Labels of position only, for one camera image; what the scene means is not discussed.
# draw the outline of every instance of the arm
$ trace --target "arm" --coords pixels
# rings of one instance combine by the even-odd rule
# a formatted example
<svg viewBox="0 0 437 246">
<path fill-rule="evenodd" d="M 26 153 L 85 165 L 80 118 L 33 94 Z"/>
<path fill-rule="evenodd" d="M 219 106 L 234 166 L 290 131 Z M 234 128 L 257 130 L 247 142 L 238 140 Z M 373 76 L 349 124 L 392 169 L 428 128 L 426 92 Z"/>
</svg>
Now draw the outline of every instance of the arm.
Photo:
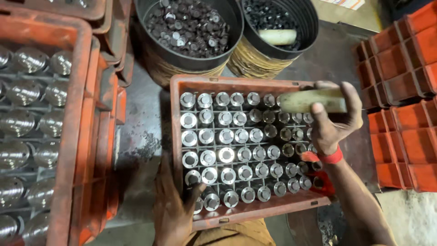
<svg viewBox="0 0 437 246">
<path fill-rule="evenodd" d="M 327 82 L 316 83 L 318 89 L 334 86 L 338 85 Z M 341 90 L 346 99 L 347 114 L 328 115 L 322 104 L 315 103 L 312 106 L 315 119 L 312 132 L 313 144 L 318 153 L 325 156 L 335 153 L 338 142 L 363 124 L 362 103 L 357 91 L 347 82 L 343 82 Z M 334 184 L 347 222 L 360 241 L 364 245 L 395 246 L 396 242 L 381 208 L 348 163 L 342 159 L 338 163 L 324 163 L 323 167 Z"/>
</svg>

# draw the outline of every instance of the hand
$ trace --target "hand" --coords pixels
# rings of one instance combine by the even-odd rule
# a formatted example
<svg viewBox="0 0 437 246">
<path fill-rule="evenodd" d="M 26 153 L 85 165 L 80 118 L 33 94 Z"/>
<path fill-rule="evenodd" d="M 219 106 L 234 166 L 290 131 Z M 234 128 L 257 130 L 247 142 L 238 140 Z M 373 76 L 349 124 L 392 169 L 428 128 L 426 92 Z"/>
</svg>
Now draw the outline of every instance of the hand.
<svg viewBox="0 0 437 246">
<path fill-rule="evenodd" d="M 338 88 L 330 81 L 318 81 L 315 89 Z M 362 103 L 357 90 L 348 82 L 342 82 L 341 92 L 346 99 L 347 113 L 330 113 L 321 103 L 314 103 L 311 113 L 314 118 L 312 143 L 318 153 L 332 155 L 337 151 L 338 142 L 363 125 L 361 117 Z"/>
<path fill-rule="evenodd" d="M 193 213 L 197 198 L 205 190 L 202 183 L 193 188 L 190 198 L 183 203 L 174 186 L 168 156 L 163 155 L 155 179 L 156 198 L 153 204 L 155 242 L 157 246 L 180 246 L 193 227 Z"/>
</svg>

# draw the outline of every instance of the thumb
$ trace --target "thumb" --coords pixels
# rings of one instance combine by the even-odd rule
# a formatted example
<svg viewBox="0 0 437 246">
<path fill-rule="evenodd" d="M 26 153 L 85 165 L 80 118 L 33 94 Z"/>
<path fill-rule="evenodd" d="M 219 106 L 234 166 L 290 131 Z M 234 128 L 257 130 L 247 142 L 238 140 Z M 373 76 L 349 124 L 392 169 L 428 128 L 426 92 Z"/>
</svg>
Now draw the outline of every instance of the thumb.
<svg viewBox="0 0 437 246">
<path fill-rule="evenodd" d="M 190 214 L 194 213 L 194 209 L 196 206 L 196 201 L 199 198 L 200 194 L 206 189 L 206 184 L 204 182 L 196 185 L 191 191 L 191 196 L 185 204 L 185 210 L 190 211 Z"/>
</svg>

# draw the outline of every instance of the person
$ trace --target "person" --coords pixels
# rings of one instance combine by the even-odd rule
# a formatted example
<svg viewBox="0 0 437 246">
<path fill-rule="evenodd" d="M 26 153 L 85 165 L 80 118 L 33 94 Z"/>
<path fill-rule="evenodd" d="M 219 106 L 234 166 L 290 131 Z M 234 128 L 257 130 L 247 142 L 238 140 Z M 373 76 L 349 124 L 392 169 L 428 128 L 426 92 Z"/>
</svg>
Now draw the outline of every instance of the person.
<svg viewBox="0 0 437 246">
<path fill-rule="evenodd" d="M 338 85 L 318 81 L 314 87 L 326 89 Z M 342 117 L 328 114 L 321 103 L 315 103 L 311 108 L 314 118 L 312 142 L 319 156 L 327 156 L 328 159 L 338 154 L 339 141 L 363 124 L 362 103 L 356 89 L 347 82 L 342 82 L 340 88 L 347 107 L 347 113 Z M 323 163 L 323 168 L 334 185 L 348 225 L 357 237 L 356 244 L 395 246 L 393 234 L 379 204 L 342 155 L 340 158 L 335 163 Z M 205 187 L 205 184 L 195 187 L 191 197 L 184 203 L 173 183 L 168 157 L 163 156 L 156 177 L 154 245 L 275 245 L 263 219 L 192 233 L 195 202 Z"/>
</svg>

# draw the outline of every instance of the red wrist band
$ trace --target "red wrist band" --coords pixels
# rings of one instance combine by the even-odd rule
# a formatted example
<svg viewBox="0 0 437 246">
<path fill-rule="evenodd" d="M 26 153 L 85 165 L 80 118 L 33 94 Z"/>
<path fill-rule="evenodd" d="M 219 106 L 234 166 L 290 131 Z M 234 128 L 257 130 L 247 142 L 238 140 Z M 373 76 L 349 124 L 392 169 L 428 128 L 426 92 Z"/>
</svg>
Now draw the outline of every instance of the red wrist band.
<svg viewBox="0 0 437 246">
<path fill-rule="evenodd" d="M 343 152 L 341 152 L 340 146 L 338 145 L 338 148 L 334 154 L 328 155 L 328 156 L 325 156 L 322 154 L 317 154 L 317 156 L 319 157 L 319 159 L 322 163 L 335 164 L 335 163 L 341 161 L 341 159 L 343 159 Z"/>
</svg>

